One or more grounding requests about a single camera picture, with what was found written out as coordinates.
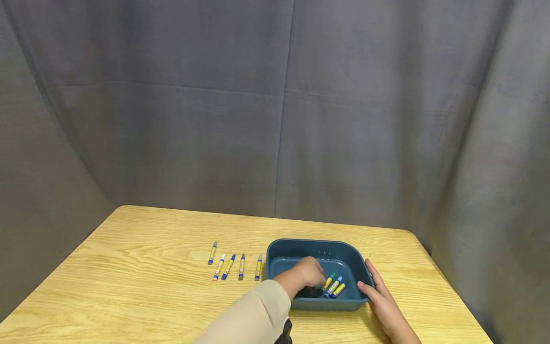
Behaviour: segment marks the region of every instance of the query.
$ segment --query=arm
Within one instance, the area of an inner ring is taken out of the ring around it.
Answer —
[[[292,269],[261,282],[237,299],[193,343],[274,343],[283,332],[290,300],[305,286],[323,283],[322,271],[315,258],[302,259]]]

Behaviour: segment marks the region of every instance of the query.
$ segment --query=gray curtain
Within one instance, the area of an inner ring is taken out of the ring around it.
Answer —
[[[0,6],[0,321],[113,209],[48,112]]]
[[[2,3],[96,208],[406,228],[493,340],[550,337],[549,1]]]

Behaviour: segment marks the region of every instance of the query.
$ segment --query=crayon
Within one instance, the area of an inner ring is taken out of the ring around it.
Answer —
[[[208,260],[208,265],[212,265],[214,263],[214,255],[216,254],[217,247],[218,247],[218,242],[214,241],[214,245],[212,245],[212,251],[210,251],[210,259]]]
[[[235,262],[235,255],[231,256],[231,259],[227,263],[227,266],[225,267],[225,272],[222,275],[222,280],[225,281],[227,278],[227,275],[229,274],[229,271],[231,270],[231,267],[233,266],[233,263]]]
[[[242,281],[244,278],[244,253],[241,256],[241,265],[239,268],[239,281]]]
[[[212,279],[213,281],[217,281],[218,280],[218,275],[219,275],[219,271],[220,269],[222,268],[222,265],[223,265],[223,260],[226,258],[226,254],[222,254],[222,258],[219,260],[219,263],[218,263],[218,268],[216,268],[216,272],[214,272],[214,278]]]
[[[260,280],[260,271],[262,270],[262,255],[258,257],[258,263],[256,264],[256,277],[254,277],[254,281]]]
[[[348,282],[345,281],[345,282],[342,282],[338,288],[336,288],[336,290],[331,294],[331,299],[335,299],[338,297],[338,295],[340,295],[340,293],[342,292],[342,290],[344,290],[344,288],[346,287],[346,285],[348,285]]]
[[[338,277],[331,285],[331,287],[329,289],[327,289],[327,291],[324,292],[323,296],[325,298],[330,298],[332,293],[334,292],[334,290],[336,290],[336,288],[338,287],[338,285],[340,284],[340,282],[342,282],[342,276]]]
[[[324,284],[323,291],[327,290],[328,286],[331,285],[331,282],[335,276],[336,272],[331,273],[330,277],[327,278],[327,283]]]

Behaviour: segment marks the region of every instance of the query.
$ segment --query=wooden table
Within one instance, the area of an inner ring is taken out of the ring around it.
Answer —
[[[257,284],[257,256],[277,238],[341,240],[370,257],[426,343],[490,343],[408,231],[122,206],[0,324],[1,343],[189,343]],[[218,240],[214,266],[207,265]],[[245,253],[212,281],[222,253]],[[365,306],[291,311],[295,343],[389,342]]]

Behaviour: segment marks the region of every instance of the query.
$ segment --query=blue plastic tray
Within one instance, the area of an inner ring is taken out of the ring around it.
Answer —
[[[323,267],[325,277],[335,272],[336,277],[348,281],[344,291],[336,299],[327,299],[319,290],[302,290],[292,301],[292,309],[301,310],[340,310],[352,312],[369,301],[367,295],[357,288],[357,281],[371,286],[369,273],[359,251],[341,241],[278,239],[267,248],[266,276],[272,279],[290,269],[303,257],[316,258]]]

